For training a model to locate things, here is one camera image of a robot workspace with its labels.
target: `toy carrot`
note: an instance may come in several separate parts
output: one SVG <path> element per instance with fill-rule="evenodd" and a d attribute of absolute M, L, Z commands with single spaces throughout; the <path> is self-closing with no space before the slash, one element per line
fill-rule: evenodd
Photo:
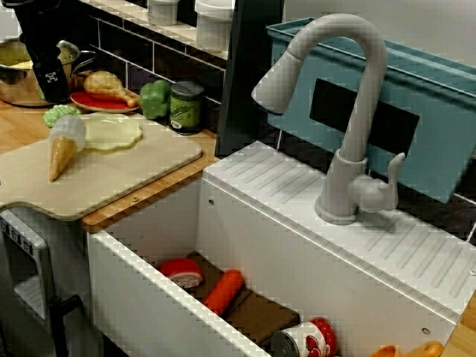
<path fill-rule="evenodd" d="M 228 270 L 203 304 L 218 316 L 221 316 L 242 284 L 243 276 L 241 273 L 234 269 Z"/>

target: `faucet handle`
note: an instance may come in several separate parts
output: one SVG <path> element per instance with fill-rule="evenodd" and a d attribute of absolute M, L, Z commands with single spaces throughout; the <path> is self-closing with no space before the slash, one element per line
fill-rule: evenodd
<path fill-rule="evenodd" d="M 395 209 L 399 204 L 396 184 L 404 160 L 405 154 L 400 153 L 390 161 L 387 184 L 367 175 L 357 176 L 348 187 L 349 197 L 365 212 L 376 213 Z"/>
<path fill-rule="evenodd" d="M 403 161 L 405 161 L 406 155 L 401 152 L 397 156 L 395 156 L 392 161 L 388 164 L 387 169 L 387 177 L 388 177 L 388 184 L 396 184 L 396 180 L 399 176 L 400 168 L 403 165 Z"/>
<path fill-rule="evenodd" d="M 406 155 L 401 152 L 397 156 L 395 156 L 392 161 L 388 164 L 387 168 L 387 177 L 388 177 L 388 184 L 380 186 L 380 190 L 383 192 L 384 198 L 384 210 L 393 210 L 399 204 L 399 193 L 396 189 L 397 180 L 400 172 L 400 168 L 403 165 L 403 161 L 405 161 Z"/>

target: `stainless steel pot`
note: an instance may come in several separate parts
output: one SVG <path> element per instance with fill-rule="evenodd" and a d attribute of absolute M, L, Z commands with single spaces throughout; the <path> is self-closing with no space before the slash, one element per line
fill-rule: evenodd
<path fill-rule="evenodd" d="M 94 51 L 81 51 L 67 41 L 61 41 L 57 46 L 61 49 L 58 58 L 67 77 L 73 77 L 79 68 L 91 63 L 97 56 Z M 89 58 L 79 62 L 80 57 L 86 54 Z M 27 61 L 30 61 L 30 55 L 18 39 L 0 42 L 0 99 L 16 106 L 51 106 L 52 103 L 42 99 L 33 69 L 12 67 Z"/>

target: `oven handle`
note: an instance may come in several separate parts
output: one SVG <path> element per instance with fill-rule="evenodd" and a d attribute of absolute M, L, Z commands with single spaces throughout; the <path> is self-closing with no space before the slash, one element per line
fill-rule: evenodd
<path fill-rule="evenodd" d="M 69 354 L 66 344 L 65 324 L 62 318 L 82 305 L 83 302 L 78 295 L 73 295 L 65 301 L 62 301 L 58 296 L 53 296 L 48 299 L 51 332 L 53 334 L 54 350 L 56 351 L 57 357 L 68 357 Z"/>

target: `red plate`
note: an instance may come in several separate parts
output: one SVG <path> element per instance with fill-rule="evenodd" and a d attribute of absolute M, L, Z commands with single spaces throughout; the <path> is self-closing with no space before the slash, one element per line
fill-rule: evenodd
<path fill-rule="evenodd" d="M 93 112 L 107 111 L 114 113 L 124 113 L 131 112 L 138 108 L 130 108 L 125 102 L 94 99 L 86 91 L 76 91 L 75 93 L 72 93 L 71 100 L 73 100 L 73 102 L 75 102 L 78 106 Z"/>

